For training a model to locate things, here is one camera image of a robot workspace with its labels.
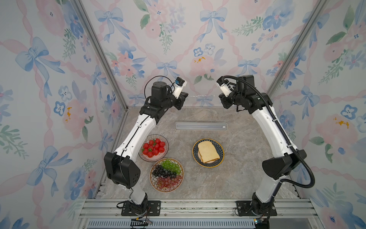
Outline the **clear plastic wrap sheet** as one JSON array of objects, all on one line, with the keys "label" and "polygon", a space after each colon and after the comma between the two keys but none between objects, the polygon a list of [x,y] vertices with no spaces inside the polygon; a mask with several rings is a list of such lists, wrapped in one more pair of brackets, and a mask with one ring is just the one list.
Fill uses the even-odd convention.
[{"label": "clear plastic wrap sheet", "polygon": [[214,98],[216,98],[215,95],[190,95],[189,98],[193,98],[193,99],[204,99],[204,100],[213,100]]}]

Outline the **plastic wrap dispenser box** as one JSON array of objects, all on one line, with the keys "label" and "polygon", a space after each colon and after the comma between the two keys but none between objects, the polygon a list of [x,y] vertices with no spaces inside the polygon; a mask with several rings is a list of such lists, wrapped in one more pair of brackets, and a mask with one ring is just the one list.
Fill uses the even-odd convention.
[{"label": "plastic wrap dispenser box", "polygon": [[226,131],[227,123],[217,122],[176,122],[176,130]]}]

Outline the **blue yellow-rimmed plate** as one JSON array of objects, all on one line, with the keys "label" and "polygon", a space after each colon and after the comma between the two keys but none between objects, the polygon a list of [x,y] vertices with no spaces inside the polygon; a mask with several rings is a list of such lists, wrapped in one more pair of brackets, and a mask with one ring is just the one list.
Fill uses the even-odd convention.
[{"label": "blue yellow-rimmed plate", "polygon": [[194,144],[193,158],[205,168],[215,168],[223,162],[225,152],[217,141],[205,138]]}]

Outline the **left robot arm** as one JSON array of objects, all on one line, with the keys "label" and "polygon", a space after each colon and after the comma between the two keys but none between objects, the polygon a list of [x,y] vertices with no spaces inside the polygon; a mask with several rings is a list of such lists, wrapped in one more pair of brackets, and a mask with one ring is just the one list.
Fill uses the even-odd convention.
[{"label": "left robot arm", "polygon": [[114,151],[106,153],[104,164],[108,179],[123,186],[129,192],[129,198],[122,208],[135,215],[142,216],[148,210],[148,195],[139,183],[141,170],[135,164],[140,149],[168,109],[183,107],[188,94],[183,92],[186,81],[178,77],[171,88],[165,82],[154,82],[152,94],[145,101],[136,123],[127,138]]}]

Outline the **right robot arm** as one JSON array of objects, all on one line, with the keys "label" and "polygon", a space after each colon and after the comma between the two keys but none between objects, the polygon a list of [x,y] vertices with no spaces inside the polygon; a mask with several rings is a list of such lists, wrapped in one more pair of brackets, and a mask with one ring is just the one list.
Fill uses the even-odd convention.
[{"label": "right robot arm", "polygon": [[259,92],[254,86],[254,77],[225,75],[217,80],[222,91],[219,95],[224,108],[243,107],[253,116],[261,127],[272,151],[272,158],[262,162],[265,172],[261,184],[246,206],[237,208],[254,215],[270,215],[274,207],[275,196],[283,183],[301,186],[288,178],[288,175],[307,157],[304,150],[299,150],[277,117],[273,103],[266,93]]}]

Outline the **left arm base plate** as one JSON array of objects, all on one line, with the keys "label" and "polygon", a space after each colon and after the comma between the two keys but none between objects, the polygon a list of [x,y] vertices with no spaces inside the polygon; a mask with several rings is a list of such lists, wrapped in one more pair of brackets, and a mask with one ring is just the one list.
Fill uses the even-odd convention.
[{"label": "left arm base plate", "polygon": [[118,204],[122,216],[143,217],[160,216],[161,201],[147,200],[141,205],[136,205],[130,201],[124,201]]}]

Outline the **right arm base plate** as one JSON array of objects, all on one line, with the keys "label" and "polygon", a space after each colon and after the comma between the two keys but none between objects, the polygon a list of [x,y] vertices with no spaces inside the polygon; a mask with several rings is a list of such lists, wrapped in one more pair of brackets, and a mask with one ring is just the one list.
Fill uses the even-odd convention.
[{"label": "right arm base plate", "polygon": [[277,216],[277,211],[274,207],[274,204],[271,202],[261,203],[256,200],[238,200],[235,202],[236,210],[239,217],[242,216],[251,216],[251,217],[260,217],[260,216]]}]

